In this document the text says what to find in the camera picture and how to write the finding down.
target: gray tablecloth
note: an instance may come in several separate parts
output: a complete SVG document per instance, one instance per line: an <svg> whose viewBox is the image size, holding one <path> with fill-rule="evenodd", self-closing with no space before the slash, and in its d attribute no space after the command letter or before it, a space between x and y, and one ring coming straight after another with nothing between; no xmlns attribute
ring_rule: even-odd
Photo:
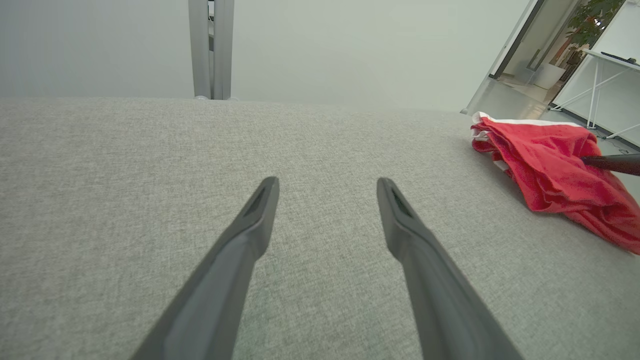
<svg viewBox="0 0 640 360"><path fill-rule="evenodd" d="M236 359L418 359L392 178L528 359L638 359L639 258L531 213L470 118L163 99L0 100L0 357L125 359L266 176Z"/></svg>

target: folded red cloth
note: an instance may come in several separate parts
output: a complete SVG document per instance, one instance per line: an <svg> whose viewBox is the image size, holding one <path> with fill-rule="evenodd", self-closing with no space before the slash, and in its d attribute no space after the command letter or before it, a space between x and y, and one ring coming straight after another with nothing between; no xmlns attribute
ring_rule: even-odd
<svg viewBox="0 0 640 360"><path fill-rule="evenodd" d="M588 167L601 156L597 139L572 122L496 120L473 115L473 147L520 187L529 209L564 213L595 234L640 255L640 207L608 170Z"/></svg>

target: glossy floor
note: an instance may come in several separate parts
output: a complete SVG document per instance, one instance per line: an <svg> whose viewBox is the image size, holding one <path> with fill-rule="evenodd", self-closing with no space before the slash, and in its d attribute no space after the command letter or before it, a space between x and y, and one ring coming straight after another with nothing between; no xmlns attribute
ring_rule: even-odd
<svg viewBox="0 0 640 360"><path fill-rule="evenodd" d="M548 121L571 121L584 126L569 115L556 111L548 111L547 105L536 101L519 91L493 79L486 79L468 107L469 115L476 111L485 112L496 119L540 119ZM591 130L596 136L602 136ZM638 152L617 140L598 139L598 146L603 155L618 155L623 151L629 154ZM640 200L640 176L615 173L627 187L629 193Z"/></svg>

